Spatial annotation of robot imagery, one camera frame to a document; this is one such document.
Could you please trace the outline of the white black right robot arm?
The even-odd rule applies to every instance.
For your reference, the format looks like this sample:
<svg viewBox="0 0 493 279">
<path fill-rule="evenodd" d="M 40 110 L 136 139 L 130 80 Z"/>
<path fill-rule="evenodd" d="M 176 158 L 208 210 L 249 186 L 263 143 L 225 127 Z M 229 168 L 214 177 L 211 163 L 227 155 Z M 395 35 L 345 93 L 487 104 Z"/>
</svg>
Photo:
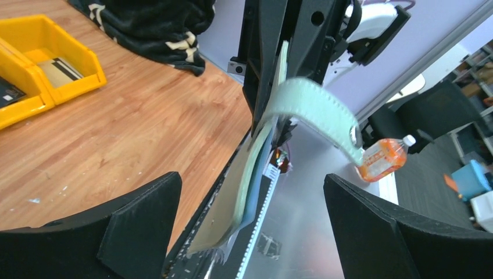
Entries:
<svg viewBox="0 0 493 279">
<path fill-rule="evenodd" d="M 390 1 L 246 1 L 238 53 L 227 70 L 244 77 L 252 128 L 266 109 L 283 41 L 289 44 L 288 77 L 321 84 L 343 54 L 351 66 L 368 65 L 409 19 Z"/>
</svg>

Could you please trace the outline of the mint green leather card holder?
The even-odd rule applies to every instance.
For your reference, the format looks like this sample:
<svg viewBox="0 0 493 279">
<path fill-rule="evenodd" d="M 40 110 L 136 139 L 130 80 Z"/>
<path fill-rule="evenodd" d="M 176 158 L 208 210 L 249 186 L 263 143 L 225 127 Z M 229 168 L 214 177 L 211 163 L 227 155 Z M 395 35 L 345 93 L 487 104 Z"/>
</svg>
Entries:
<svg viewBox="0 0 493 279">
<path fill-rule="evenodd" d="M 353 163 L 363 162 L 362 135 L 352 112 L 318 83 L 305 77 L 287 77 L 288 41 L 277 60 L 270 98 L 252 137 L 234 158 L 209 211 L 187 251 L 218 252 L 224 262 L 228 244 L 255 220 L 263 169 L 269 161 L 273 136 L 280 120 L 295 118 L 339 147 Z"/>
</svg>

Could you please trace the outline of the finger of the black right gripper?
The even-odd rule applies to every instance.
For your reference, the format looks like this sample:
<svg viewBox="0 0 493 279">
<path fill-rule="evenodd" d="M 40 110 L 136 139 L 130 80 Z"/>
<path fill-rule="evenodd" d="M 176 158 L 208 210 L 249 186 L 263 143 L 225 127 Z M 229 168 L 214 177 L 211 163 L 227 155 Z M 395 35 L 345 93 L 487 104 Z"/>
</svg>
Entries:
<svg viewBox="0 0 493 279">
<path fill-rule="evenodd" d="M 245 63 L 243 94 L 254 133 L 266 108 L 287 1 L 245 1 L 238 57 Z"/>
<path fill-rule="evenodd" d="M 341 1 L 302 1 L 287 56 L 287 77 L 322 84 L 333 39 L 341 23 Z"/>
</svg>

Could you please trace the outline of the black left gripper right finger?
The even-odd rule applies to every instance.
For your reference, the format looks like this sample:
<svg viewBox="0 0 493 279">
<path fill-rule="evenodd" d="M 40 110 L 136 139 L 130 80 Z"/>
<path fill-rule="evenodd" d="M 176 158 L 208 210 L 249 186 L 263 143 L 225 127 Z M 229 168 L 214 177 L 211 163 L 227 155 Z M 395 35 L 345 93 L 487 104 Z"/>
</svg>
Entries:
<svg viewBox="0 0 493 279">
<path fill-rule="evenodd" d="M 336 174 L 324 197 L 345 278 L 491 278 L 492 234 L 447 224 Z"/>
</svg>

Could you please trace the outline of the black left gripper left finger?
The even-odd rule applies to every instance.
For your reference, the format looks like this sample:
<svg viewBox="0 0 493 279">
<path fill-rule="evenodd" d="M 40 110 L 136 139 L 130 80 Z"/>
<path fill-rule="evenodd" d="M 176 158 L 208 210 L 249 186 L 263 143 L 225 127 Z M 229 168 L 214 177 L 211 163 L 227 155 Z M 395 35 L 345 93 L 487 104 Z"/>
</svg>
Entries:
<svg viewBox="0 0 493 279">
<path fill-rule="evenodd" d="M 178 172 L 44 226 L 1 231 L 2 278 L 161 278 Z"/>
</svg>

